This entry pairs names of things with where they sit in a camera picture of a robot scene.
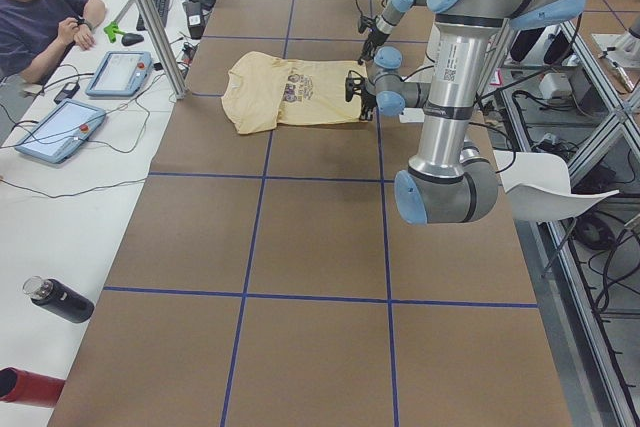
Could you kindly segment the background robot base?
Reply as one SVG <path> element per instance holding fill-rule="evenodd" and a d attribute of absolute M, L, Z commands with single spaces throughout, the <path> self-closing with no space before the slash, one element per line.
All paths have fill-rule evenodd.
<path fill-rule="evenodd" d="M 592 34 L 592 38 L 600 51 L 599 58 L 623 89 L 632 93 L 636 81 L 629 71 L 639 69 L 639 17 L 622 34 Z"/>

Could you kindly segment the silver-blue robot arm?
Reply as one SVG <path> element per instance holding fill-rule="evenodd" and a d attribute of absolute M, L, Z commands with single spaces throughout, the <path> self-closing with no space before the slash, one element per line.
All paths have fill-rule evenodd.
<path fill-rule="evenodd" d="M 418 151 L 394 180 L 397 209 L 407 223 L 473 222 L 492 210 L 498 180 L 467 134 L 475 102 L 496 69 L 487 57 L 489 41 L 505 27 L 518 32 L 571 20 L 585 5 L 586 0 L 386 0 L 380 15 L 359 24 L 367 34 L 359 59 L 374 69 L 349 74 L 346 97 L 360 97 L 365 120 L 406 108 L 424 115 Z M 415 6 L 433 13 L 439 35 L 426 82 L 404 80 L 401 53 L 386 43 Z"/>
<path fill-rule="evenodd" d="M 376 51 L 386 43 L 404 15 L 414 6 L 425 7 L 427 0 L 383 0 L 383 10 L 375 17 L 366 16 L 358 0 L 355 0 L 355 5 L 359 12 L 357 30 L 360 34 L 368 32 L 357 59 L 358 64 L 363 65 L 373 59 Z"/>

